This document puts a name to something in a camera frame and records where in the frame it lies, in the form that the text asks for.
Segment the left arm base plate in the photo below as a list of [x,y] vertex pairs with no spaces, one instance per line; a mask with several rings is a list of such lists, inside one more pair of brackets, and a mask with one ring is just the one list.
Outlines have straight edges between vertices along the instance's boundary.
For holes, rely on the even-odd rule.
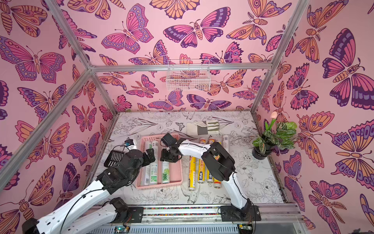
[[127,225],[129,223],[141,223],[144,207],[129,207],[126,211],[120,211],[111,224]]

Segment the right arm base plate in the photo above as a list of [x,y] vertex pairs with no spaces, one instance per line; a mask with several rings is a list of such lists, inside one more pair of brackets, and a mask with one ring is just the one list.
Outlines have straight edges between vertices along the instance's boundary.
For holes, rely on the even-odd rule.
[[234,206],[221,206],[218,209],[221,219],[224,222],[254,222],[261,221],[262,217],[258,206],[250,206],[244,210],[238,209]]

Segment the white green plastic wrap roll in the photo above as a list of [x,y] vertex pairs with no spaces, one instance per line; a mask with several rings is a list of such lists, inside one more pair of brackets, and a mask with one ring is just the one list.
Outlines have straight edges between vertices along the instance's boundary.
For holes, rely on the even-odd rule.
[[170,183],[170,168],[167,161],[162,162],[162,183]]
[[155,161],[150,164],[150,185],[156,185],[158,182],[158,153],[159,143],[158,141],[152,142],[152,148],[154,149]]

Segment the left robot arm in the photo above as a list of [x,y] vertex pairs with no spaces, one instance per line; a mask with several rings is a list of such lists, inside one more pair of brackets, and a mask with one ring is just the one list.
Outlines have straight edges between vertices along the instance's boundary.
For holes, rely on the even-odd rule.
[[105,170],[86,189],[67,203],[40,218],[23,223],[24,234],[85,234],[117,218],[130,220],[128,205],[121,198],[114,198],[99,210],[86,214],[98,202],[108,198],[122,187],[130,186],[142,167],[155,162],[153,149],[142,152],[112,150],[105,160]]

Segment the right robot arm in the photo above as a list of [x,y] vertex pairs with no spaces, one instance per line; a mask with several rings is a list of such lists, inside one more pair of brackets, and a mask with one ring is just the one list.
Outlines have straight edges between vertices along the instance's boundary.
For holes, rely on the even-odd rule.
[[191,156],[202,160],[213,178],[220,181],[225,187],[231,199],[234,213],[243,218],[249,215],[252,202],[240,186],[235,160],[219,142],[199,144],[185,138],[177,140],[170,134],[164,135],[160,142],[165,147],[161,153],[162,161],[175,163],[182,156]]

